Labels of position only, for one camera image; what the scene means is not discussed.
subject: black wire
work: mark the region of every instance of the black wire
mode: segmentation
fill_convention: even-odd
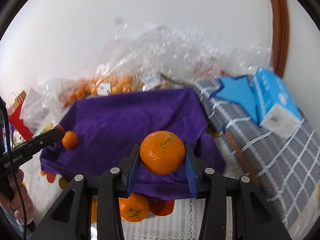
[[[23,227],[23,240],[27,239],[27,213],[26,213],[26,207],[24,205],[23,197],[21,194],[21,190],[19,187],[19,183],[17,181],[16,173],[13,171],[12,166],[13,166],[13,161],[12,161],[12,156],[11,156],[11,145],[10,145],[10,131],[9,131],[9,120],[4,117],[4,131],[5,131],[5,141],[7,145],[7,152],[8,152],[8,158],[9,158],[9,163],[10,163],[10,169],[11,173],[14,179],[14,183],[16,184],[17,191],[19,193],[20,201],[22,204],[22,210],[23,210],[23,219],[24,219],[24,227]]]

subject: wall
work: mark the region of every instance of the wall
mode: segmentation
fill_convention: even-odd
[[[297,0],[288,0],[290,43],[284,81],[320,135],[320,32]]]
[[[92,75],[118,17],[134,26],[132,38],[167,25],[217,32],[221,49],[271,45],[269,0],[29,0],[0,41],[0,95]]]

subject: purple fabric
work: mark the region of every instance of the purple fabric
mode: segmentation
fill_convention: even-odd
[[[134,92],[77,101],[62,119],[65,130],[78,135],[75,149],[61,142],[42,150],[41,169],[68,178],[91,177],[116,167],[135,143],[152,132],[167,130],[193,146],[195,155],[223,172],[225,162],[207,127],[199,101],[191,89]],[[161,199],[189,198],[184,165],[168,175],[155,175],[140,166],[135,190]]]

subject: checkered blanket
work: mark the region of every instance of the checkered blanket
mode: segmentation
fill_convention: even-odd
[[[305,119],[287,140],[257,126],[239,105],[209,99],[220,85],[217,79],[198,82],[194,91],[214,127],[218,131],[228,129],[242,148],[244,156],[257,171],[256,176],[266,198],[286,228],[290,228],[317,188],[320,179],[320,139]]]

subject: silver screw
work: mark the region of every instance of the silver screw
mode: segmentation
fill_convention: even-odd
[[[249,183],[249,182],[250,182],[250,179],[249,179],[249,177],[247,177],[247,176],[241,177],[241,180],[242,180],[242,182],[244,182],[244,183]]]
[[[114,167],[114,168],[112,168],[112,169],[110,170],[110,172],[111,172],[112,174],[117,174],[117,173],[119,173],[119,171],[120,171],[120,169],[119,169],[118,167]]]
[[[214,174],[214,169],[213,168],[206,168],[204,171],[207,174]]]
[[[78,174],[75,176],[75,181],[81,181],[81,180],[83,180],[83,175]]]

